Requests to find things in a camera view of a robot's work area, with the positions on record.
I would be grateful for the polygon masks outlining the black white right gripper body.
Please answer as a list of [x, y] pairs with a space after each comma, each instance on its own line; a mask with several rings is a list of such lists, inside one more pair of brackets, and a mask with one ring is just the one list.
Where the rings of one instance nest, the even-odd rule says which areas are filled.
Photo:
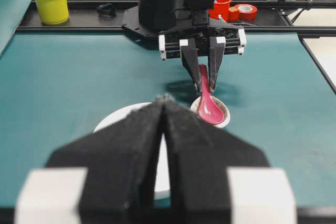
[[207, 56], [210, 38], [219, 44], [225, 43], [224, 54], [243, 55], [247, 44], [244, 27], [241, 24], [227, 23], [223, 18], [208, 18], [207, 24], [200, 24], [195, 19], [178, 20], [176, 25], [159, 32], [159, 52], [162, 60], [180, 57], [180, 47], [184, 40], [195, 39], [199, 56]]

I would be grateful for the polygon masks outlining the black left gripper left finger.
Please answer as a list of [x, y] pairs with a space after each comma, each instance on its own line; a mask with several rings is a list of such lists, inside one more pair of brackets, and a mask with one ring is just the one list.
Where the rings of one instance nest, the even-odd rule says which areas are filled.
[[132, 223], [153, 203], [162, 101], [52, 152], [28, 174], [16, 223]]

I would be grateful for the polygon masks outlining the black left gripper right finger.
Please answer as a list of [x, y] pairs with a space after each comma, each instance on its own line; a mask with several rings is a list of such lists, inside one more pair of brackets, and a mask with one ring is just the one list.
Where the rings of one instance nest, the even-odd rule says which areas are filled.
[[285, 171], [264, 152], [163, 99], [172, 208], [179, 223], [296, 223]]

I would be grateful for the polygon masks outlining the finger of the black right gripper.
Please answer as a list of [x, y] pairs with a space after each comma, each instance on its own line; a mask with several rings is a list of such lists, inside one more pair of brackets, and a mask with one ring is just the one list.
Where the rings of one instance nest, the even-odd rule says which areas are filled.
[[179, 44], [182, 64], [192, 78], [196, 91], [201, 93], [202, 82], [198, 66], [198, 54], [195, 39], [180, 39]]
[[208, 74], [209, 74], [209, 89], [213, 93], [216, 89], [216, 81], [218, 77], [218, 71], [222, 63], [226, 46], [225, 37], [209, 37], [208, 47]]

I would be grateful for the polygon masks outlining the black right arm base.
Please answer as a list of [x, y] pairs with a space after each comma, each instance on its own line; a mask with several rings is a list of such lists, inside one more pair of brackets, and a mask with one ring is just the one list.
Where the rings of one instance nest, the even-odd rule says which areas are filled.
[[138, 0], [138, 6], [124, 12], [122, 28], [159, 50], [159, 32], [190, 18], [193, 11], [185, 0]]

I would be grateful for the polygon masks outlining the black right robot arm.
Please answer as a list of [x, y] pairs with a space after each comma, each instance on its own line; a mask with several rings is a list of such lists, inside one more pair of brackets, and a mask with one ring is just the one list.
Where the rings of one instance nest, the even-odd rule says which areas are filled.
[[139, 23], [156, 32], [163, 60], [180, 57], [197, 92], [202, 92], [198, 58], [208, 58], [209, 90], [214, 92], [225, 54], [244, 53], [247, 40], [242, 26], [213, 19], [216, 0], [138, 0]]

